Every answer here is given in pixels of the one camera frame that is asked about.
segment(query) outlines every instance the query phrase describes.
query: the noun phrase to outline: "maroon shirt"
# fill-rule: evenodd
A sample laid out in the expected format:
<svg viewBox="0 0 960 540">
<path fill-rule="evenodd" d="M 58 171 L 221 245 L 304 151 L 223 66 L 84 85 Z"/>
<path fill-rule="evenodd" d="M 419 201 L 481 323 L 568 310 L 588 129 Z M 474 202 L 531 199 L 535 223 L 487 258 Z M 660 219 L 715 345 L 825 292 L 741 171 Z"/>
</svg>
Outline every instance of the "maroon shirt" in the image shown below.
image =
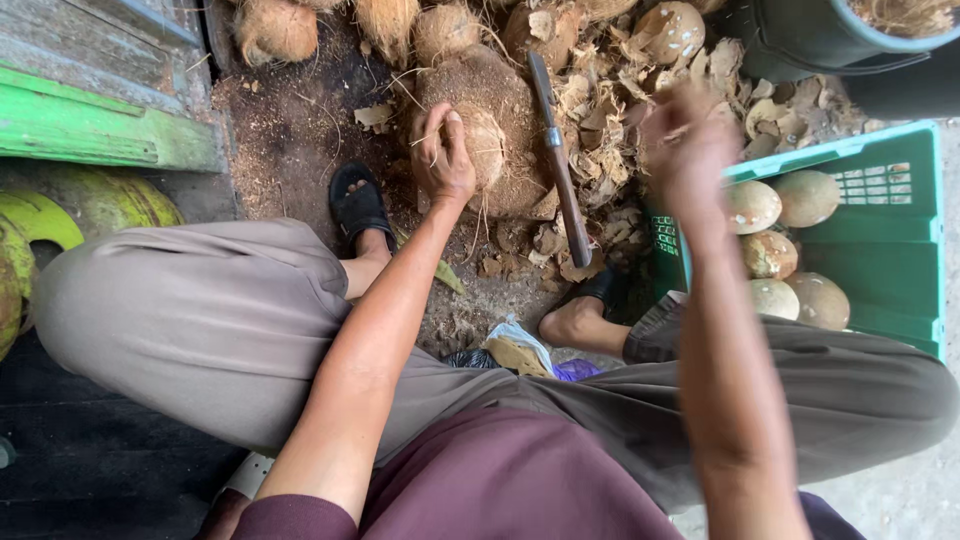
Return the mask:
<svg viewBox="0 0 960 540">
<path fill-rule="evenodd" d="M 373 479 L 360 531 L 305 495 L 251 504 L 234 540 L 631 538 L 682 540 L 650 497 L 583 428 L 510 408 L 434 424 Z"/>
</svg>

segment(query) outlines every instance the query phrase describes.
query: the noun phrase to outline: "dirt floor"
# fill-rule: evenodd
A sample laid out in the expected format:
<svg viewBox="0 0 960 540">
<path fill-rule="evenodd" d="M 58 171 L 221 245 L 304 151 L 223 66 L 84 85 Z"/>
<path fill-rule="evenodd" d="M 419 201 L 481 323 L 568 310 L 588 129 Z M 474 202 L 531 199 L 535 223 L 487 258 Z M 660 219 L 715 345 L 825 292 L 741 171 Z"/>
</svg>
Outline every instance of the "dirt floor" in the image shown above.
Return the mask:
<svg viewBox="0 0 960 540">
<path fill-rule="evenodd" d="M 407 150 L 394 133 L 397 118 L 382 135 L 363 131 L 353 118 L 355 109 L 377 104 L 396 109 L 394 94 L 386 88 L 390 70 L 376 54 L 361 55 L 361 38 L 348 14 L 321 13 L 319 18 L 319 54 L 283 66 L 236 66 L 215 85 L 213 104 L 231 119 L 231 173 L 247 218 L 299 219 L 346 258 L 349 248 L 327 205 L 330 175 L 344 162 L 363 160 L 378 175 L 390 217 L 400 227 L 412 231 L 420 214 Z M 537 226 L 532 221 L 508 223 L 501 240 L 529 253 Z M 509 313 L 533 331 L 567 288 L 558 281 L 557 290 L 542 290 L 543 271 L 523 257 L 504 276 L 479 278 L 479 261 L 503 251 L 496 245 L 496 231 L 496 223 L 484 223 L 467 211 L 447 244 L 444 260 L 467 294 L 457 295 L 434 281 L 418 340 L 431 353 L 441 356 L 476 345 Z"/>
</svg>

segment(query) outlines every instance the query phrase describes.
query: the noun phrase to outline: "plastic crate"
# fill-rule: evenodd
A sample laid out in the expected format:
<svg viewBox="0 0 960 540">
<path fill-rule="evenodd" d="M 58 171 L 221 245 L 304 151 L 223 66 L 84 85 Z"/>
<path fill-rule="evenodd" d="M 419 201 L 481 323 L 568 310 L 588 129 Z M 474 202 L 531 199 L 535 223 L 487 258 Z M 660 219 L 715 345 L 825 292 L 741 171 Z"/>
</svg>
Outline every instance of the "plastic crate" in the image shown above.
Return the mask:
<svg viewBox="0 0 960 540">
<path fill-rule="evenodd" d="M 848 328 L 945 356 L 940 138 L 929 120 L 859 135 L 725 171 L 733 182 L 773 181 L 813 169 L 840 184 L 827 221 L 796 229 L 804 270 L 836 282 L 851 303 Z M 689 251 L 673 220 L 650 208 L 654 292 L 687 291 Z"/>
</svg>

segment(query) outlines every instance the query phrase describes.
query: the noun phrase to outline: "black slipper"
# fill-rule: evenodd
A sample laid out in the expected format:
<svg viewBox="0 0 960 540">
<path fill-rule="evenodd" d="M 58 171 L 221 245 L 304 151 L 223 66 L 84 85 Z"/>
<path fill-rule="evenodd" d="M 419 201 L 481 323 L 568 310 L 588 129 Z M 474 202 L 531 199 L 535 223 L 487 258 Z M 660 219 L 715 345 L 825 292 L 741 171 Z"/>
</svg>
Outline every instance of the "black slipper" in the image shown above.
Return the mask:
<svg viewBox="0 0 960 540">
<path fill-rule="evenodd" d="M 352 193 L 347 190 L 361 180 L 367 183 Z M 330 212 L 347 235 L 349 245 L 353 245 L 353 240 L 361 231 L 377 229 L 387 235 L 387 247 L 390 253 L 396 254 L 396 236 L 387 219 L 383 196 L 376 186 L 376 177 L 367 165 L 350 161 L 333 173 L 330 179 Z"/>
<path fill-rule="evenodd" d="M 557 309 L 569 304 L 574 298 L 582 296 L 592 296 L 600 302 L 603 302 L 603 317 L 606 319 L 611 309 L 616 307 L 617 302 L 625 298 L 627 291 L 627 275 L 617 272 L 609 265 L 602 272 L 593 276 L 589 280 L 570 287 L 560 301 L 550 308 L 547 313 L 552 313 Z"/>
</svg>

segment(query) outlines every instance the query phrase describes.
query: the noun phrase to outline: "green leaf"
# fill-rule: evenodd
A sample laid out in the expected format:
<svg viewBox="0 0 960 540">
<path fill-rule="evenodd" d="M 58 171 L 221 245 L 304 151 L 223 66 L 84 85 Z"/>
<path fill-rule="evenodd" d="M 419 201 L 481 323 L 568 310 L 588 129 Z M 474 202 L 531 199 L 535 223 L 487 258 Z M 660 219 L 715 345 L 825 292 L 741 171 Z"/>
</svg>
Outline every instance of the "green leaf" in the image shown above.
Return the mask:
<svg viewBox="0 0 960 540">
<path fill-rule="evenodd" d="M 399 225 L 394 222 L 390 223 L 390 228 L 394 230 L 394 235 L 396 236 L 396 246 L 400 247 L 407 240 L 410 239 L 410 234 L 404 231 Z M 446 286 L 453 289 L 453 292 L 459 295 L 467 294 L 467 290 L 464 288 L 464 283 L 460 281 L 460 278 L 453 273 L 453 268 L 445 260 L 440 260 L 437 262 L 437 271 L 433 273 L 433 277 L 437 278 L 443 282 Z"/>
</svg>

